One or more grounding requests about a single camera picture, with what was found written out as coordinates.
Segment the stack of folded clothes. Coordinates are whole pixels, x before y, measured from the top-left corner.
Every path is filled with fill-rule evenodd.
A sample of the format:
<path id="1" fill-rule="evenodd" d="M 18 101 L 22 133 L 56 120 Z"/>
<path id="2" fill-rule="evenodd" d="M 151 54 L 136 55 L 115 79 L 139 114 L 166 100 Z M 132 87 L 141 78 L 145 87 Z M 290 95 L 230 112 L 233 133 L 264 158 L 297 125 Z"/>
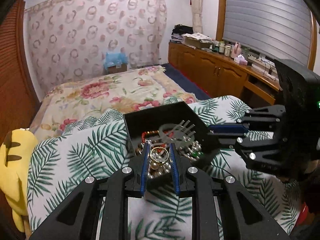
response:
<path id="1" fill-rule="evenodd" d="M 173 43 L 182 43 L 183 42 L 183 34 L 193 34 L 193 28 L 190 26 L 177 24 L 174 26 L 172 33 L 171 33 L 171 39 L 170 42 Z"/>

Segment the yellow plush toy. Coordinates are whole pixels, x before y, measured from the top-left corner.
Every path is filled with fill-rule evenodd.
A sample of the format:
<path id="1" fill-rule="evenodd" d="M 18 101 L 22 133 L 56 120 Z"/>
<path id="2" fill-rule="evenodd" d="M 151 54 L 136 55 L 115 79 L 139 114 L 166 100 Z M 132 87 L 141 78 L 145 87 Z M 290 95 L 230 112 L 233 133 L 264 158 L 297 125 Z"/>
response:
<path id="1" fill-rule="evenodd" d="M 1 191 L 12 209 L 16 228 L 31 234 L 27 210 L 27 181 L 31 155 L 38 140 L 28 129 L 16 129 L 1 145 Z"/>

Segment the brown louvered wardrobe door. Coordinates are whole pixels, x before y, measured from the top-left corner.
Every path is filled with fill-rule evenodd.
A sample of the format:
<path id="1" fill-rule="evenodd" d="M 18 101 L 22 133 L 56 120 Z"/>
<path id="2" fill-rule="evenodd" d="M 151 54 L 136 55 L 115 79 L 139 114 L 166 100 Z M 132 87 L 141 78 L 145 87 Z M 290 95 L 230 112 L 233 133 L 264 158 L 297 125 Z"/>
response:
<path id="1" fill-rule="evenodd" d="M 1 24 L 1 139 L 28 128 L 41 105 L 33 87 L 23 40 L 24 0 L 16 0 Z"/>

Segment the blue plush toy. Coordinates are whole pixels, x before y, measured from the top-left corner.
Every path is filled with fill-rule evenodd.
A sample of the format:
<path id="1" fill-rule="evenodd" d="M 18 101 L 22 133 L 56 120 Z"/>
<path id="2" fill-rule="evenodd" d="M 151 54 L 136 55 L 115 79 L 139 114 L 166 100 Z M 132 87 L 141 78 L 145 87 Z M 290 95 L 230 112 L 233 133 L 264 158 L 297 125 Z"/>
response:
<path id="1" fill-rule="evenodd" d="M 128 59 L 125 53 L 106 53 L 104 68 L 108 69 L 113 66 L 127 64 Z"/>

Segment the grey window blind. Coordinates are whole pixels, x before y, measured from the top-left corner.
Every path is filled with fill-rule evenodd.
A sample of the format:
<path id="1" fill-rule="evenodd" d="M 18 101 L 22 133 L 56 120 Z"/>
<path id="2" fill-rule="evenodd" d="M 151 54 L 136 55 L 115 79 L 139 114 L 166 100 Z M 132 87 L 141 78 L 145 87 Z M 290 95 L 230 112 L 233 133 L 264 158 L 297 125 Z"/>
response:
<path id="1" fill-rule="evenodd" d="M 306 65 L 311 15 L 303 0 L 226 0 L 223 39 Z"/>

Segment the floral bed quilt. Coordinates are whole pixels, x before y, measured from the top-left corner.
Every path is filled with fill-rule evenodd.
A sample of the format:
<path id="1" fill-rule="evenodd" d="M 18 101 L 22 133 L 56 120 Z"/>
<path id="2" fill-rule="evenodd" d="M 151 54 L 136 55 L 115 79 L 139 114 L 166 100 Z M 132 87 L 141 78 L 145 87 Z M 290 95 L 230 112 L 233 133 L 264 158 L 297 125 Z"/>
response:
<path id="1" fill-rule="evenodd" d="M 167 99 L 198 101 L 165 71 L 162 66 L 151 66 L 56 86 L 42 100 L 30 131 L 43 141 L 60 136 L 71 123 L 98 118 L 108 109 L 125 114 L 160 106 Z"/>

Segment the palm leaf print blanket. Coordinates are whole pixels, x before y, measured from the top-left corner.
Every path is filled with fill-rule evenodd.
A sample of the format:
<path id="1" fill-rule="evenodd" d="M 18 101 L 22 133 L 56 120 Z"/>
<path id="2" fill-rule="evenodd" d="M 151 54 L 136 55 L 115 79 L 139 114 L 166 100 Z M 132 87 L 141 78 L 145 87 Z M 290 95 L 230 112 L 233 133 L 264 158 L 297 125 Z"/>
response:
<path id="1" fill-rule="evenodd" d="M 40 142 L 28 173 L 28 212 L 32 231 L 87 176 L 101 179 L 128 165 L 123 115 L 115 109 L 101 117 L 87 117 L 66 126 L 62 134 Z M 300 214 L 297 183 L 282 183 L 272 175 L 249 170 L 231 149 L 221 150 L 207 168 L 214 178 L 233 175 L 290 233 Z M 190 239 L 191 200 L 174 195 L 169 184 L 131 200 L 129 234 L 132 239 Z"/>

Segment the wooden sideboard cabinet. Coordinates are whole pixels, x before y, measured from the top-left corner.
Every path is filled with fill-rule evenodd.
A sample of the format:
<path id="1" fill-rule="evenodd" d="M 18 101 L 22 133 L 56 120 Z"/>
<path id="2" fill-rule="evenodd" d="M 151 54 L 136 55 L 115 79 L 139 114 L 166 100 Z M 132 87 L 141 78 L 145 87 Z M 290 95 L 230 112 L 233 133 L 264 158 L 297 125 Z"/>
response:
<path id="1" fill-rule="evenodd" d="M 254 108 L 274 105 L 280 92 L 276 81 L 218 53 L 170 42 L 168 61 L 212 98 L 232 95 Z"/>

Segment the pale green jade bangle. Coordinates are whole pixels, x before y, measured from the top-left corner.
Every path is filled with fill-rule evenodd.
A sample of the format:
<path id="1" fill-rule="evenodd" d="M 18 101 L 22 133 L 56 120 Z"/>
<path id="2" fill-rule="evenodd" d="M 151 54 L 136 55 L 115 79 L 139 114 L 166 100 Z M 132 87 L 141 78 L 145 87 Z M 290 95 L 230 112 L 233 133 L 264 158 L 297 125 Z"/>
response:
<path id="1" fill-rule="evenodd" d="M 195 125 L 163 124 L 158 132 L 165 144 L 174 143 L 176 148 L 189 147 L 195 141 Z"/>

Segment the patterned pink curtain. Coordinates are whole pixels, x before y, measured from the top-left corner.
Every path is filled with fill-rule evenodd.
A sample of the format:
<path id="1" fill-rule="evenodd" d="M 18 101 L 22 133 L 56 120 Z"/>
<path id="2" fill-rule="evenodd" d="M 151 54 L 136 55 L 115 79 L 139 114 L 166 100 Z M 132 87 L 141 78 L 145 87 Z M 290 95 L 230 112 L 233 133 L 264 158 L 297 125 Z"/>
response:
<path id="1" fill-rule="evenodd" d="M 130 68 L 160 61 L 165 0 L 47 0 L 26 14 L 31 61 L 44 92 L 101 76 L 118 53 Z"/>

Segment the black open jewelry box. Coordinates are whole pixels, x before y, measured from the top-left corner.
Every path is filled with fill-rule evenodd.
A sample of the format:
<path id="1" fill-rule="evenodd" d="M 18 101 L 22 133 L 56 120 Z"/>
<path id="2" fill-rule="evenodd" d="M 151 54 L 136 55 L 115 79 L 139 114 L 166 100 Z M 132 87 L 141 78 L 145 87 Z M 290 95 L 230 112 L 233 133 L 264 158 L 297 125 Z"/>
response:
<path id="1" fill-rule="evenodd" d="M 164 124 L 177 125 L 182 121 L 189 121 L 189 125 L 194 125 L 191 130 L 195 131 L 195 139 L 201 144 L 202 152 L 208 156 L 213 156 L 213 147 L 210 146 L 210 140 L 207 138 L 207 126 L 185 102 L 124 114 L 127 151 L 135 154 L 135 149 L 142 142 L 143 132 L 158 131 L 160 126 Z"/>

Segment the pink tissue box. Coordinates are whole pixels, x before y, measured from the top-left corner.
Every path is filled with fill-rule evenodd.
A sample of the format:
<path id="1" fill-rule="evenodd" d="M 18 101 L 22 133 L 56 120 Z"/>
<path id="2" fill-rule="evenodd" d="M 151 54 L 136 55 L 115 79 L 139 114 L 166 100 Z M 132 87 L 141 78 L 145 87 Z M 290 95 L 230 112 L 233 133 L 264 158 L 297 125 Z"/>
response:
<path id="1" fill-rule="evenodd" d="M 244 66 L 246 66 L 248 64 L 248 61 L 244 58 L 244 56 L 242 54 L 236 56 L 234 58 L 234 62 L 236 62 L 237 64 L 240 64 L 240 65 L 244 65 Z"/>

